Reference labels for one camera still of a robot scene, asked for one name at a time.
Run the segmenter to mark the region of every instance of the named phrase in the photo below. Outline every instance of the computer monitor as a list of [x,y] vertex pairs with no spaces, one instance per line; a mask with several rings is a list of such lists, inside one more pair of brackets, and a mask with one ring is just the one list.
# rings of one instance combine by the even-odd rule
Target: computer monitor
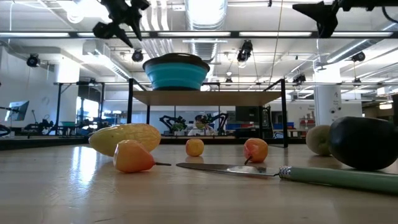
[[236,121],[259,121],[258,106],[237,106],[235,109]]
[[6,121],[23,121],[25,120],[25,115],[27,107],[29,106],[29,101],[11,102],[9,107],[15,111],[7,111]]

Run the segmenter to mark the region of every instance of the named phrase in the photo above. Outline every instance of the yellow squash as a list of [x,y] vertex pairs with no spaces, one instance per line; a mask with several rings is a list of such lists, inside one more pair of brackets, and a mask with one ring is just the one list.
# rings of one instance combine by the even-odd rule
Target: yellow squash
[[89,142],[98,152],[113,156],[118,143],[130,139],[138,141],[148,152],[151,152],[159,145],[161,135],[149,124],[122,124],[95,132],[89,138]]

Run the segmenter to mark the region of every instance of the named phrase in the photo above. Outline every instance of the pepper stem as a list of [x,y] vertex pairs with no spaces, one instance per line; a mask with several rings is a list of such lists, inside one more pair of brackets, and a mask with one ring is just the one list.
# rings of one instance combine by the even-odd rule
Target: pepper stem
[[246,159],[246,161],[244,162],[244,165],[246,166],[248,164],[248,162],[252,159],[253,157],[250,156],[248,159]]

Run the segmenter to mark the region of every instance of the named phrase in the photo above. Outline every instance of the green fruit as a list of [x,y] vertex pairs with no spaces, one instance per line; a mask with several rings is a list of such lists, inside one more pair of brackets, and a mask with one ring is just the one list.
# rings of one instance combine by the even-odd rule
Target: green fruit
[[305,138],[308,148],[318,155],[329,156],[329,132],[329,125],[319,125],[310,129]]

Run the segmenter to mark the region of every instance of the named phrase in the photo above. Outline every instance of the knife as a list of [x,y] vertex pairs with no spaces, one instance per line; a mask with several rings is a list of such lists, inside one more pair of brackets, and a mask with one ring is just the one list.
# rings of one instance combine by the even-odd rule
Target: knife
[[179,167],[236,175],[276,177],[311,184],[325,184],[385,194],[398,194],[398,175],[375,172],[282,166],[279,169],[224,164],[179,163]]

